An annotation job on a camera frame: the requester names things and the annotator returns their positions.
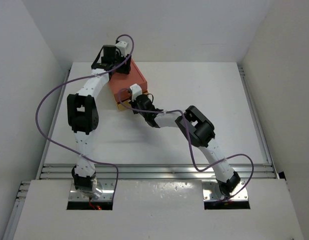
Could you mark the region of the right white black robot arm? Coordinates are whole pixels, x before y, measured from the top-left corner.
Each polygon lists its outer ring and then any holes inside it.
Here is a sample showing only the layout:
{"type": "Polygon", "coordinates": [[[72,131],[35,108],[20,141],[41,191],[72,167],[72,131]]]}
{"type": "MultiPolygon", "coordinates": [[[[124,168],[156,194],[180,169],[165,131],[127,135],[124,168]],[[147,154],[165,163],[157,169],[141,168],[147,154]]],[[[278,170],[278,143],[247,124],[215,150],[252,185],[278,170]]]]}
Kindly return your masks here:
{"type": "Polygon", "coordinates": [[[133,113],[140,114],[150,127],[179,128],[184,137],[203,153],[212,166],[221,194],[230,197],[241,179],[220,151],[215,141],[214,125],[198,108],[191,105],[185,111],[164,113],[153,105],[146,94],[132,97],[129,104],[133,113]]]}

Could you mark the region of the orange drawer box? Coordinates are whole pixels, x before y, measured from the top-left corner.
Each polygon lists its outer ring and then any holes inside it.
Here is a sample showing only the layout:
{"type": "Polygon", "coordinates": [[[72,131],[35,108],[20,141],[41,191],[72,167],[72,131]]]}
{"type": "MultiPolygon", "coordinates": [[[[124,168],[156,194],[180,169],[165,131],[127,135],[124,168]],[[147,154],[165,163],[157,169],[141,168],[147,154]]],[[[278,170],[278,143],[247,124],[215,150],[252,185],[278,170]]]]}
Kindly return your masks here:
{"type": "Polygon", "coordinates": [[[108,82],[117,104],[119,104],[119,91],[121,89],[129,88],[133,84],[138,84],[143,93],[148,91],[148,82],[133,60],[131,60],[130,67],[131,69],[129,74],[116,72],[112,75],[110,81],[108,82]]]}

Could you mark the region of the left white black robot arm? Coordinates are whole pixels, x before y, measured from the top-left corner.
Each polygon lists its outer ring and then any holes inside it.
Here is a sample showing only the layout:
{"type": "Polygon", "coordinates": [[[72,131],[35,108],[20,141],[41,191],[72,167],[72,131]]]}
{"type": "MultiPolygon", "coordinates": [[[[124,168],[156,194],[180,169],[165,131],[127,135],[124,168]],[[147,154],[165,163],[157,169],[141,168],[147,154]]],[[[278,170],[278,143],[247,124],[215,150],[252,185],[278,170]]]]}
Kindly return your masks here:
{"type": "Polygon", "coordinates": [[[91,65],[91,75],[80,90],[69,94],[67,120],[74,132],[79,158],[71,174],[75,189],[90,200],[98,199],[102,188],[98,186],[95,164],[87,158],[93,152],[93,139],[99,124],[96,98],[109,82],[112,68],[121,64],[128,56],[128,43],[117,41],[114,45],[102,46],[91,65]]]}

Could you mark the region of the yellow drawer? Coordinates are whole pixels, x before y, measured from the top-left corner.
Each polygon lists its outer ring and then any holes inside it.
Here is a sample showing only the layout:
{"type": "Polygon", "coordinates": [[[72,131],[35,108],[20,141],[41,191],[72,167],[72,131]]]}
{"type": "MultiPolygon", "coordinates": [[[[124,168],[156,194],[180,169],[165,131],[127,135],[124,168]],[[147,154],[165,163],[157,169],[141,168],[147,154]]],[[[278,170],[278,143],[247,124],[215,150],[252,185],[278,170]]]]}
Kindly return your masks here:
{"type": "Polygon", "coordinates": [[[127,108],[126,107],[129,107],[129,108],[131,108],[132,106],[131,106],[131,104],[130,104],[130,98],[127,98],[127,99],[125,99],[125,100],[123,100],[122,102],[123,102],[123,104],[121,104],[120,102],[118,102],[117,103],[117,108],[118,108],[118,110],[119,111],[124,111],[124,110],[126,110],[127,108]]]}

